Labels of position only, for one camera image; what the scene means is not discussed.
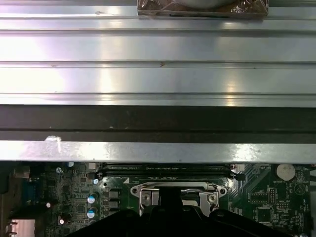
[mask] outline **metal rail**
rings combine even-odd
[[[1,161],[315,163],[314,144],[180,144],[0,141]]]
[[[0,104],[316,107],[316,7],[242,21],[85,2],[0,2]]]

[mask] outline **green circuit board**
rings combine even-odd
[[[45,237],[66,236],[80,228],[122,209],[139,211],[139,198],[131,188],[150,181],[205,181],[195,177],[137,177],[118,176],[92,179],[101,163],[75,163],[57,167],[47,164],[45,172],[26,186],[36,184],[36,195],[23,195],[23,203],[58,200],[46,214]],[[276,165],[248,164],[243,171],[244,181],[228,177],[208,177],[207,181],[227,188],[219,199],[219,208],[245,216],[267,226],[286,230],[293,235],[311,234],[310,170],[295,166],[295,177],[284,181],[276,175]],[[71,221],[59,223],[61,213],[68,213]]]

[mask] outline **motherboard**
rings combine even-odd
[[[162,186],[181,187],[183,203],[199,206],[205,215],[226,209],[293,236],[311,235],[306,166],[66,162],[32,164],[30,174],[12,219],[34,218],[37,237],[64,237],[123,209],[142,214],[158,203]]]

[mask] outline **metallic object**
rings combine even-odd
[[[316,153],[315,144],[60,142],[60,147],[53,141],[0,141],[1,160],[312,164]]]
[[[60,168],[60,167],[57,167],[57,168],[56,168],[56,173],[60,174],[60,173],[62,173],[62,172],[63,172],[62,168]]]
[[[212,8],[230,4],[235,0],[175,0],[175,2],[193,8]]]
[[[35,220],[11,220],[6,230],[10,237],[34,237]]]
[[[14,178],[29,179],[30,178],[30,167],[27,165],[21,165],[14,168]]]
[[[181,189],[183,196],[191,195],[191,199],[182,200],[183,204],[198,206],[205,216],[209,216],[219,207],[219,198],[227,193],[225,187],[207,182],[147,182],[134,186],[130,190],[132,195],[139,197],[140,215],[144,213],[146,207],[159,205],[159,187],[183,188]]]
[[[190,187],[190,189],[183,189],[183,192],[196,192],[203,191],[204,193],[210,194],[211,192],[219,192],[219,197],[226,194],[227,190],[225,187],[219,186],[217,184],[208,182],[146,182],[130,189],[132,195],[141,199],[141,191],[143,189],[154,189],[158,187]]]
[[[316,106],[316,7],[259,22],[97,3],[1,1],[1,104]],[[284,4],[299,1],[271,0]]]

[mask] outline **screw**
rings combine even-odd
[[[144,200],[149,200],[149,195],[144,195]]]
[[[57,168],[56,168],[56,173],[60,174],[60,173],[62,173],[62,172],[63,172],[63,170],[62,170],[60,167],[57,167]]]
[[[214,195],[209,195],[209,196],[208,196],[208,200],[209,200],[210,202],[214,202],[214,201],[216,200],[216,197],[215,197]]]

